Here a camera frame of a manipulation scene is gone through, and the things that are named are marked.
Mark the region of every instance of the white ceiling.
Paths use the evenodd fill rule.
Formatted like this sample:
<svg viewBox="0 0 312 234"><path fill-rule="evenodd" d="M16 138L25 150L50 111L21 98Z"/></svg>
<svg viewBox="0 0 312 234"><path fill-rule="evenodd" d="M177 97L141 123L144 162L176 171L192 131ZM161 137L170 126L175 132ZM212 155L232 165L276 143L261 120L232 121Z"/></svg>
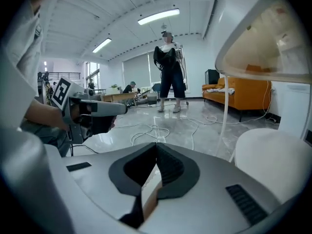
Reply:
<svg viewBox="0 0 312 234"><path fill-rule="evenodd" d="M205 33L214 0L47 0L40 11L45 56L110 61L161 38L162 24L174 35ZM167 9L180 15L145 25L137 20ZM106 38L112 42L96 54Z"/></svg>

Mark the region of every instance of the person sitting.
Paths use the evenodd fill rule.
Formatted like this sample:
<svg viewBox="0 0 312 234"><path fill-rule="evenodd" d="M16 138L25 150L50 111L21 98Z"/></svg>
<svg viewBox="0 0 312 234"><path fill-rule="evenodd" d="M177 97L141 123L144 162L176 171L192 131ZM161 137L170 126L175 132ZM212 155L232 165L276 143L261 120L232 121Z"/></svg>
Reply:
<svg viewBox="0 0 312 234"><path fill-rule="evenodd" d="M129 92L132 92L132 89L135 88L136 83L134 81L131 81L129 85L126 86L126 88L122 91L123 94L128 94Z"/></svg>
<svg viewBox="0 0 312 234"><path fill-rule="evenodd" d="M132 93L132 89L135 88L136 83L134 81L131 81L129 85L126 86L126 88L122 91L123 94L128 94L128 93ZM133 99L127 99L125 100L125 105L127 105L127 107L132 107L134 106L133 103Z"/></svg>

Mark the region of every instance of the woman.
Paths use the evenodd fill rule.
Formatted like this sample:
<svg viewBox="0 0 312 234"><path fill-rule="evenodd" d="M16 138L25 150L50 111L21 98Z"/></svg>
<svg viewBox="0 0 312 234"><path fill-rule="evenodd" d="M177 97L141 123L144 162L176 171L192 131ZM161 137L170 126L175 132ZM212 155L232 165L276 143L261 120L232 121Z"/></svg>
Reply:
<svg viewBox="0 0 312 234"><path fill-rule="evenodd" d="M181 58L183 58L183 54L181 51L181 46L177 42L173 42L174 36L170 32L165 32L162 35L162 38L164 42L166 43L160 49L167 53L172 48L176 49L176 55L181 55ZM181 111L180 102L181 99L185 98L184 93L184 83L183 83L183 74L180 68L180 64L178 61L175 62L173 67L164 67L161 72L161 86L160 86L160 109L159 112L164 111L164 102L165 98L167 98L170 87L174 89L175 93L175 99L176 99L176 105L173 109L174 113L178 113Z"/></svg>

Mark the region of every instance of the railing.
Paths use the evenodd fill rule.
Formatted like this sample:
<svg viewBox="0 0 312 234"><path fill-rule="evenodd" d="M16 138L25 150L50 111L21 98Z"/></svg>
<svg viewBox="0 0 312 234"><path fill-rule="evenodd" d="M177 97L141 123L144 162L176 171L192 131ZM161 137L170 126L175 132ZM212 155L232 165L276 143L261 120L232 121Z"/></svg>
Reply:
<svg viewBox="0 0 312 234"><path fill-rule="evenodd" d="M49 80L59 80L61 76L64 76L70 80L80 80L80 73L71 72L51 72L49 73Z"/></svg>

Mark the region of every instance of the black top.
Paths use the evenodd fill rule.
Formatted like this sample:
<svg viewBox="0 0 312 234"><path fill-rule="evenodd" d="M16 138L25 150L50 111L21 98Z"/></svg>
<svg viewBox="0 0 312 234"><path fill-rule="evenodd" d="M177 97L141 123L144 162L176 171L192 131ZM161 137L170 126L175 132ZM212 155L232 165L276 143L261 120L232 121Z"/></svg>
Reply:
<svg viewBox="0 0 312 234"><path fill-rule="evenodd" d="M94 83L89 83L89 88L94 89Z"/></svg>
<svg viewBox="0 0 312 234"><path fill-rule="evenodd" d="M122 91L123 94L128 94L129 92L132 92L131 85L127 85L126 88Z"/></svg>

